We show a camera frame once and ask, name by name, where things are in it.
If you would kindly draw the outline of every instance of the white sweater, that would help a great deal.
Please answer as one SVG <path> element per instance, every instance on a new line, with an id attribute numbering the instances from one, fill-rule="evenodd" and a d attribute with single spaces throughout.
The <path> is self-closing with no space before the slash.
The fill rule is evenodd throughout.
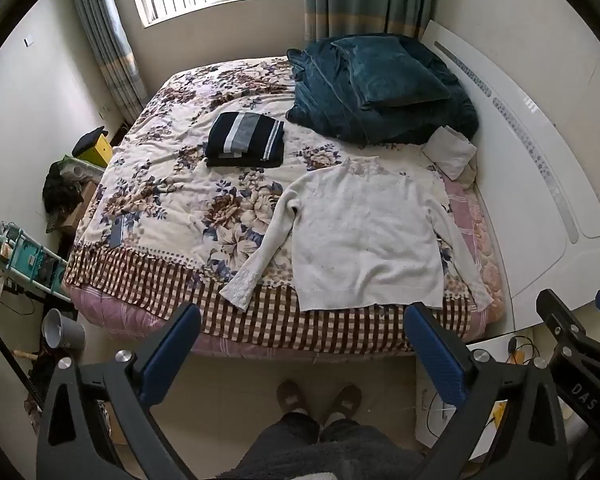
<path id="1" fill-rule="evenodd" d="M 491 301 L 464 239 L 433 196 L 377 157 L 347 159 L 288 186 L 261 246 L 220 294 L 246 310 L 253 289 L 293 228 L 292 266 L 300 310 L 421 301 L 440 307 L 443 271 L 436 233 L 482 310 Z"/>

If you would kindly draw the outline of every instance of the gray bucket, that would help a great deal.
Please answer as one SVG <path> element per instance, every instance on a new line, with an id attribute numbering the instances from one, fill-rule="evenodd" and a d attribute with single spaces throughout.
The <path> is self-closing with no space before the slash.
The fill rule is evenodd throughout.
<path id="1" fill-rule="evenodd" d="M 72 348 L 82 350 L 84 348 L 84 327 L 68 317 L 60 314 L 56 308 L 52 308 L 42 322 L 42 333 L 46 344 L 51 348 Z"/>

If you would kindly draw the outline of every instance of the yellow tag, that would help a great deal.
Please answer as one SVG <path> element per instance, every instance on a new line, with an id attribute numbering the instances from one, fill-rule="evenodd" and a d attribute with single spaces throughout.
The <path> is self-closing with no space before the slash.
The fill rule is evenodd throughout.
<path id="1" fill-rule="evenodd" d="M 491 416 L 493 417 L 493 422 L 496 425 L 496 428 L 499 427 L 500 422 L 502 421 L 502 416 L 504 415 L 504 409 L 507 407 L 507 401 L 496 402 L 495 406 L 491 410 Z"/>

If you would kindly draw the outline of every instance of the bed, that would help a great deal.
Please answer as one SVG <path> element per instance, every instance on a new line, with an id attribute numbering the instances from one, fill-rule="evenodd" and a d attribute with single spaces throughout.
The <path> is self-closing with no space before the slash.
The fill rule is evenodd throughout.
<path id="1" fill-rule="evenodd" d="M 361 149 L 285 122 L 282 167 L 206 167 L 205 139 L 219 113 L 248 109 L 283 120 L 293 99 L 290 66 L 281 57 L 197 68 L 163 85 L 114 150 L 78 228 L 64 284 L 85 318 L 111 333 L 143 336 L 193 301 L 203 313 L 193 349 L 200 354 L 338 361 L 407 352 L 403 305 L 301 313 L 289 243 L 246 313 L 218 294 L 262 240 L 284 187 L 346 156 L 378 156 L 388 170 L 416 178 L 461 229 L 494 303 L 482 311 L 475 306 L 452 251 L 439 240 L 445 299 L 434 314 L 440 322 L 473 340 L 503 317 L 504 289 L 479 200 L 446 179 L 419 147 Z M 112 247 L 116 220 L 124 224 L 122 244 Z"/>
<path id="2" fill-rule="evenodd" d="M 460 228 L 494 302 L 480 311 L 439 241 L 445 272 L 436 318 L 465 341 L 537 322 L 552 288 L 570 308 L 600 288 L 600 204 L 573 153 L 538 106 L 499 68 L 435 22 L 423 43 L 456 74 L 480 117 L 475 185 L 445 178 L 417 146 L 364 149 L 285 121 L 285 159 L 272 170 L 209 169 L 203 149 L 223 111 L 284 120 L 294 82 L 285 58 L 247 59 L 171 77 L 136 121 L 78 228 L 64 284 L 80 312 L 111 333 L 144 336 L 183 301 L 198 304 L 193 352 L 343 361 L 405 354 L 403 305 L 301 313 L 290 244 L 242 313 L 218 291 L 262 239 L 285 186 L 346 156 L 378 156 L 416 178 Z M 110 246 L 123 222 L 122 244 Z"/>

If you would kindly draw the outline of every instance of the metal screw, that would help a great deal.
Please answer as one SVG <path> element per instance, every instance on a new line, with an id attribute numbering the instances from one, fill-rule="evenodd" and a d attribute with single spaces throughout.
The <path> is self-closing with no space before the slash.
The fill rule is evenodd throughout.
<path id="1" fill-rule="evenodd" d="M 489 359 L 491 359 L 491 355 L 486 350 L 478 348 L 477 350 L 474 350 L 474 359 L 479 363 L 486 363 Z"/>
<path id="2" fill-rule="evenodd" d="M 534 366 L 536 368 L 540 368 L 541 370 L 544 370 L 546 368 L 546 361 L 544 359 L 542 359 L 541 357 L 536 357 L 534 359 Z"/>
<path id="3" fill-rule="evenodd" d="M 131 350 L 119 350 L 116 353 L 116 361 L 119 363 L 126 363 L 129 361 L 129 359 L 131 359 L 132 355 L 133 354 L 131 353 Z"/>
<path id="4" fill-rule="evenodd" d="M 63 357 L 58 361 L 58 368 L 61 370 L 66 370 L 69 366 L 71 366 L 71 358 Z"/>

